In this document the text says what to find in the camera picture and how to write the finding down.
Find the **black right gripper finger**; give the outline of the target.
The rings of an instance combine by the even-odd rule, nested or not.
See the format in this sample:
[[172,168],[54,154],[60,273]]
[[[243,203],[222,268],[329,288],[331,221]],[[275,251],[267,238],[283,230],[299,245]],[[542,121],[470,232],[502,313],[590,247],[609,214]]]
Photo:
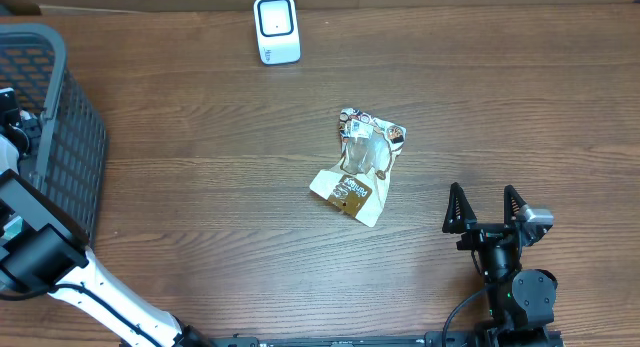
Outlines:
[[466,198],[463,188],[457,182],[452,183],[442,232],[463,234],[471,230],[476,224],[476,215]]
[[526,201],[519,195],[512,185],[504,188],[504,223],[511,224],[520,209],[526,205]]

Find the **white brown snack bag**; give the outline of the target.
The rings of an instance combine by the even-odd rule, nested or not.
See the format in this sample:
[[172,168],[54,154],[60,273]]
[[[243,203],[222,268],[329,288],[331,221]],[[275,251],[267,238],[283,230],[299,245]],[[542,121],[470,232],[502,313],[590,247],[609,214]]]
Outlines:
[[373,227],[384,210],[391,171],[406,142],[405,127],[355,108],[339,114],[341,157],[322,169],[310,190],[360,223]]

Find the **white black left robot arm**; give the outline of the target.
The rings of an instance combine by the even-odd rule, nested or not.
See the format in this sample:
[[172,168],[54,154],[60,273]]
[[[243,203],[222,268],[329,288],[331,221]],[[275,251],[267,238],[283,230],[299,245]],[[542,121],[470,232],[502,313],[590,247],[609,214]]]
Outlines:
[[48,295],[118,335],[124,346],[208,346],[211,341],[160,310],[113,276],[89,246],[87,233],[18,173],[30,147],[27,116],[11,88],[1,91],[1,298]]

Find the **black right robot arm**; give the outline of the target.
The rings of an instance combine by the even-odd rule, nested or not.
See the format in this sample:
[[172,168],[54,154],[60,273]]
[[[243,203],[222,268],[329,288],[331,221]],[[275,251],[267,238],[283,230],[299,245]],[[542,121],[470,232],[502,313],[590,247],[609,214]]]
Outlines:
[[[460,237],[459,251],[470,253],[483,287],[460,302],[444,322],[440,345],[460,346],[562,346],[559,332],[547,326],[554,321],[558,281],[548,270],[525,269],[523,250],[539,242],[554,225],[552,212],[535,208],[508,185],[503,194],[503,221],[480,222],[463,188],[450,186],[442,231]],[[450,332],[458,313],[486,297],[490,318],[456,337]]]

